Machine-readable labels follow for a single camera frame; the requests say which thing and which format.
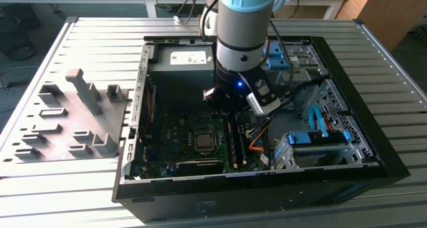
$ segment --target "aluminum slotted table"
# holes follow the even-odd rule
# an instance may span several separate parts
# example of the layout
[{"label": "aluminum slotted table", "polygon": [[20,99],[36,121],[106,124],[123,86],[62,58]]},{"label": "aluminum slotted table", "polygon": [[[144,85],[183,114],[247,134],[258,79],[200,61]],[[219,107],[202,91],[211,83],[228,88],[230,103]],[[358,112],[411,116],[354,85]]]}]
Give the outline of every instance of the aluminum slotted table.
[{"label": "aluminum slotted table", "polygon": [[[0,154],[34,109],[40,83],[80,68],[98,89],[135,88],[144,36],[198,35],[198,21],[168,18],[68,19],[0,135]],[[363,24],[341,20],[276,20],[286,36],[323,36],[375,116],[411,176],[342,205],[156,225],[255,222],[296,227],[425,226],[427,223],[427,97]],[[118,157],[15,163],[0,160],[0,227],[136,227],[144,224],[112,203]]]}]

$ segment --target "sticker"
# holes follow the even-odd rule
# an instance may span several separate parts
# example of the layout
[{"label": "sticker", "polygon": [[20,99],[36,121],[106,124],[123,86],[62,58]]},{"label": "sticker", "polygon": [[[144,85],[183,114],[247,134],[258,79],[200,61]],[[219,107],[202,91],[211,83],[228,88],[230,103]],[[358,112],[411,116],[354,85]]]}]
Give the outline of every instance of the sticker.
[{"label": "sticker", "polygon": [[215,88],[210,89],[207,92],[204,92],[204,96],[210,96],[215,91]]},{"label": "sticker", "polygon": [[195,204],[195,209],[199,213],[207,213],[212,209],[218,207],[216,200],[212,201],[202,201]]},{"label": "sticker", "polygon": [[260,161],[268,166],[268,158],[264,154],[260,155]]},{"label": "sticker", "polygon": [[174,51],[171,53],[171,65],[199,65],[206,63],[206,51]]}]

